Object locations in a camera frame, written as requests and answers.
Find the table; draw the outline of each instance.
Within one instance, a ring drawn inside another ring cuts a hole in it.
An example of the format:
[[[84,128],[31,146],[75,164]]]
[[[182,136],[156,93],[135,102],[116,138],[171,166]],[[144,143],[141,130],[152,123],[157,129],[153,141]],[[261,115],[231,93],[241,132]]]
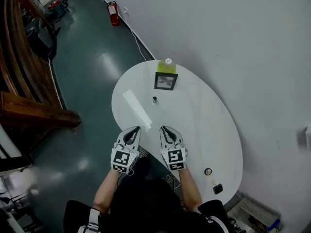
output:
[[[179,131],[203,202],[218,199],[225,204],[242,179],[242,148],[234,121],[215,92],[184,67],[176,67],[173,91],[154,89],[157,63],[137,64],[121,76],[112,94],[113,116],[121,130],[140,126],[139,144],[164,165],[159,129],[165,125]],[[204,174],[206,168],[212,169],[211,175]],[[179,180],[178,171],[172,173]],[[218,195],[213,192],[214,179],[224,188]]]

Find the gray floor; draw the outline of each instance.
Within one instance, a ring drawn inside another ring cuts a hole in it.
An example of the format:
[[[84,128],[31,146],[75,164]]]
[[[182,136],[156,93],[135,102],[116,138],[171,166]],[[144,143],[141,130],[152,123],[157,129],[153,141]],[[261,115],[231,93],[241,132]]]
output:
[[[82,124],[75,132],[50,135],[33,154],[35,166],[15,175],[15,183],[31,190],[35,213],[51,233],[63,231],[68,200],[91,205],[120,133],[111,111],[114,86],[126,70],[144,61],[130,31],[123,24],[111,26],[105,3],[68,2],[70,13],[57,24],[61,30],[53,64],[66,107],[79,113]],[[154,176],[167,172],[155,160],[151,169]]]

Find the wall outlet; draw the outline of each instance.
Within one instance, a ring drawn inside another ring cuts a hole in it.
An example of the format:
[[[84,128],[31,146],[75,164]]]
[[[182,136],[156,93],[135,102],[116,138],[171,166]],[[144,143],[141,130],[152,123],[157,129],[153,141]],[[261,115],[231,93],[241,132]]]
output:
[[[128,9],[126,7],[124,7],[123,13],[128,14]]]

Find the cable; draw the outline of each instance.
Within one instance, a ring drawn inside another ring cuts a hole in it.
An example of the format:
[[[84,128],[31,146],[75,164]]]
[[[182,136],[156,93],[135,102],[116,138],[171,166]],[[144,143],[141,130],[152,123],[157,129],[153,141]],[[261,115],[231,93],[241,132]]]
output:
[[[182,148],[183,148],[183,147],[184,147],[184,145],[185,145],[184,143],[176,143],[176,144],[175,144],[175,146],[171,146],[171,147],[169,147],[169,150],[171,150],[171,148],[174,148],[174,149],[179,149],[179,148],[177,148],[177,147],[176,147],[178,144],[179,144],[179,145],[181,145],[181,147],[182,147]]]
[[[174,190],[177,189],[178,187],[180,187],[180,185],[181,185],[181,183],[177,187],[175,187]]]
[[[123,146],[122,144],[117,143],[117,142],[115,142],[115,143],[113,144],[113,148],[116,149],[117,146],[119,146],[119,145],[120,145],[123,149],[127,149],[130,153],[134,153],[134,152],[131,151],[129,148],[127,148],[127,147],[125,147],[125,146]]]
[[[125,13],[124,18],[125,18],[126,24],[127,24],[128,27],[130,28],[130,31],[131,31],[132,35],[134,36],[134,38],[135,38],[135,40],[136,40],[136,44],[137,44],[137,46],[138,46],[139,52],[140,52],[140,54],[144,57],[145,61],[147,61],[146,58],[145,58],[145,56],[144,56],[144,55],[141,53],[141,51],[140,51],[140,47],[139,47],[139,44],[138,44],[138,42],[137,42],[137,38],[136,38],[136,36],[134,35],[134,33],[133,33],[131,27],[129,26],[129,23],[127,22],[126,16],[127,16],[127,13]]]
[[[129,175],[130,172],[128,172],[128,174],[126,174],[127,176],[132,176],[132,175],[134,175],[134,170],[131,169],[130,171],[133,171],[133,173],[132,173],[131,175]]]

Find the bottle cap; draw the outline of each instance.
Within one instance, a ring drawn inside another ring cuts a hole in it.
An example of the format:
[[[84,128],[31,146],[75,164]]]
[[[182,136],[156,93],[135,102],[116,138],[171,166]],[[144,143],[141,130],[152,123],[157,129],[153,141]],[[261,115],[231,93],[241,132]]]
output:
[[[165,60],[165,64],[167,64],[168,66],[169,65],[171,65],[173,62],[172,62],[172,60],[170,59],[170,58],[167,58],[166,60]]]

